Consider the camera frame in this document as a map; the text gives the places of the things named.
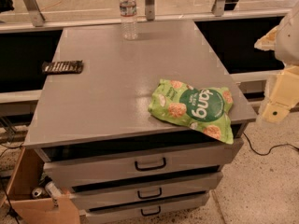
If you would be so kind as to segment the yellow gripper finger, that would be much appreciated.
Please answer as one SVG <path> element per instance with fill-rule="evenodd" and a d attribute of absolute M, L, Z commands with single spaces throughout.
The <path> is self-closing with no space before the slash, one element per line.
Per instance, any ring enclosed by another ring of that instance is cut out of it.
<path fill-rule="evenodd" d="M 264 51 L 273 50 L 275 48 L 277 30 L 278 28 L 275 26 L 266 35 L 259 38 L 255 42 L 254 48 Z"/>
<path fill-rule="evenodd" d="M 280 123 L 299 103 L 299 67 L 287 66 L 266 82 L 261 117 L 270 123 Z"/>

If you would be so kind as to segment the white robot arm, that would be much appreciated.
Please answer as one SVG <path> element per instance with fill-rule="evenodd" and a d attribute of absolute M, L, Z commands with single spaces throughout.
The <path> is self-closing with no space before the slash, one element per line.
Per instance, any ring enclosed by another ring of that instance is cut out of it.
<path fill-rule="evenodd" d="M 254 48 L 273 50 L 284 68 L 266 81 L 258 119 L 280 123 L 299 104 L 299 2 L 279 25 L 259 38 Z"/>

